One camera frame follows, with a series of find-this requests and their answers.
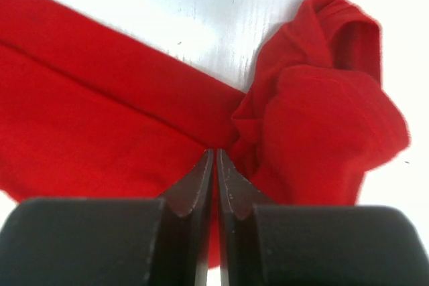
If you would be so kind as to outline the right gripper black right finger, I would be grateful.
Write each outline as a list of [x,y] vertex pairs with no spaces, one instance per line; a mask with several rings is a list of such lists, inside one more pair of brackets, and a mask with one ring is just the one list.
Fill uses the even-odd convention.
[[223,285],[427,285],[410,220],[383,206],[281,206],[217,152]]

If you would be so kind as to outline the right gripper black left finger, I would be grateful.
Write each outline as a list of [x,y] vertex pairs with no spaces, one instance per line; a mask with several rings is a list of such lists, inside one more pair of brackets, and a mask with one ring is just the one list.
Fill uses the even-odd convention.
[[30,199],[1,229],[2,285],[205,285],[214,153],[152,199]]

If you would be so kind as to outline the red t-shirt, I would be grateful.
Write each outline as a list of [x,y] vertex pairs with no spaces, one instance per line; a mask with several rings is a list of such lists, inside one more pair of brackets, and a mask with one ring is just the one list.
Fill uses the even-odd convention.
[[156,197],[224,149],[278,203],[353,205],[410,142],[380,55],[356,5],[303,0],[241,92],[52,0],[1,0],[1,189]]

